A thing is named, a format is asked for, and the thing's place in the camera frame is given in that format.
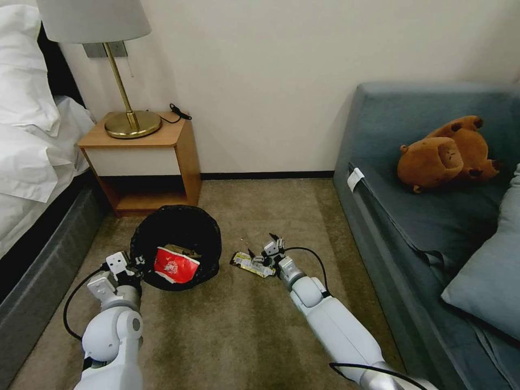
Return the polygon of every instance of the trash can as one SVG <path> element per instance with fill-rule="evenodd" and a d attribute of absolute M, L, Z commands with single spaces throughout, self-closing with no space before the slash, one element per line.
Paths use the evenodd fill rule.
<path fill-rule="evenodd" d="M 171 283 L 154 271 L 157 248 L 174 246 L 176 251 L 200 264 L 193 279 Z M 222 240 L 217 222 L 203 209 L 194 206 L 163 206 L 135 229 L 130 257 L 141 264 L 143 280 L 161 290 L 181 291 L 211 279 L 218 273 Z"/>

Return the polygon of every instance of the power cord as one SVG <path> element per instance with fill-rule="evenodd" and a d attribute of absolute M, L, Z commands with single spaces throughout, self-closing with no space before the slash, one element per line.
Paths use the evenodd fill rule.
<path fill-rule="evenodd" d="M 401 373 L 398 373 L 395 371 L 391 371 L 391 370 L 387 370 L 384 368 L 372 367 L 372 366 L 366 366 L 366 365 L 358 365 L 358 364 L 353 364 L 353 363 L 329 363 L 329 367 L 332 368 L 334 371 L 336 371 L 338 374 L 340 374 L 345 379 L 348 379 L 348 378 L 343 375 L 343 373 L 338 369 L 338 367 L 364 368 L 364 369 L 371 370 L 371 371 L 377 371 L 377 372 L 380 372 L 383 374 L 388 374 L 388 375 L 394 376 L 399 379 L 403 379 L 403 380 L 407 381 L 408 383 L 413 384 L 416 388 L 418 388 L 420 390 L 428 390 L 426 387 L 421 385 L 419 382 L 413 380 L 412 378 L 409 378 L 404 374 L 401 374 Z"/>
<path fill-rule="evenodd" d="M 108 271 L 108 265 L 106 263 L 103 263 L 98 269 L 91 272 L 87 277 L 85 277 L 85 279 L 83 279 L 80 282 L 80 284 L 78 284 L 76 286 L 76 288 L 70 293 L 69 297 L 67 298 L 67 301 L 65 302 L 65 306 L 63 307 L 63 326 L 65 326 L 65 330 L 68 332 L 69 335 L 71 335 L 73 338 L 75 338 L 79 341 L 81 341 L 81 336 L 70 328 L 69 322 L 67 320 L 67 311 L 69 309 L 69 305 L 70 305 L 70 302 L 72 301 L 72 298 L 74 297 L 74 295 L 76 295 L 76 293 L 81 288 L 81 286 L 83 286 L 88 280 L 90 280 L 91 277 L 93 277 L 94 275 L 96 275 L 98 272 L 101 272 L 101 271 Z"/>
<path fill-rule="evenodd" d="M 318 262 L 321 265 L 321 270 L 323 271 L 323 284 L 325 285 L 325 289 L 327 291 L 329 291 L 329 284 L 327 283 L 327 272 L 325 271 L 325 266 L 323 265 L 323 262 L 321 261 L 321 259 L 318 256 L 318 254 L 315 251 L 313 251 L 312 249 L 306 248 L 305 246 L 292 246 L 290 248 L 286 248 L 285 252 L 293 250 L 293 249 L 300 249 L 300 250 L 304 250 L 304 251 L 310 252 L 310 253 L 312 253 L 314 255 L 314 257 L 316 257 L 316 259 L 318 260 Z"/>
<path fill-rule="evenodd" d="M 181 119 L 186 119 L 186 120 L 192 120 L 191 116 L 189 116 L 188 114 L 185 114 L 183 113 L 179 107 L 177 107 L 175 104 L 173 103 L 170 103 L 170 110 L 172 111 L 172 113 L 175 113 L 179 116 L 179 118 L 177 118 L 176 120 L 174 120 L 173 122 L 170 121 L 170 120 L 167 120 L 166 118 L 162 117 L 161 116 L 161 119 L 164 120 L 165 122 L 168 122 L 169 124 L 173 125 L 173 124 L 176 124 L 178 121 L 180 121 Z"/>

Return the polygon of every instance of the blue sofa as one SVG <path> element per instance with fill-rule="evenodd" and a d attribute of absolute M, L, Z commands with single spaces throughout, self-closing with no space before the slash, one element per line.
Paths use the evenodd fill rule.
<path fill-rule="evenodd" d="M 396 174 L 400 145 L 464 115 L 484 119 L 503 171 L 484 185 L 412 193 Z M 439 389 L 520 388 L 520 342 L 440 297 L 494 233 L 519 162 L 518 85 L 376 82 L 355 93 L 334 184 L 406 369 Z M 365 178 L 351 191 L 355 167 Z"/>

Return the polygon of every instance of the red snack bag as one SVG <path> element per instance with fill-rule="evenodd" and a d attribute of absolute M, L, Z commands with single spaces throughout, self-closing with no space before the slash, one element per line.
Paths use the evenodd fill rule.
<path fill-rule="evenodd" d="M 170 283 L 187 283 L 193 279 L 199 264 L 192 258 L 158 246 L 153 269 Z"/>

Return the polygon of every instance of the white tag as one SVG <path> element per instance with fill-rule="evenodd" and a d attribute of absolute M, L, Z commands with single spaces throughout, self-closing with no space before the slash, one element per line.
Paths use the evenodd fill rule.
<path fill-rule="evenodd" d="M 356 184 L 359 183 L 359 181 L 364 177 L 365 175 L 363 174 L 363 172 L 359 170 L 359 168 L 354 168 L 354 171 L 350 174 L 350 176 L 347 179 L 348 187 L 352 192 L 354 192 Z"/>

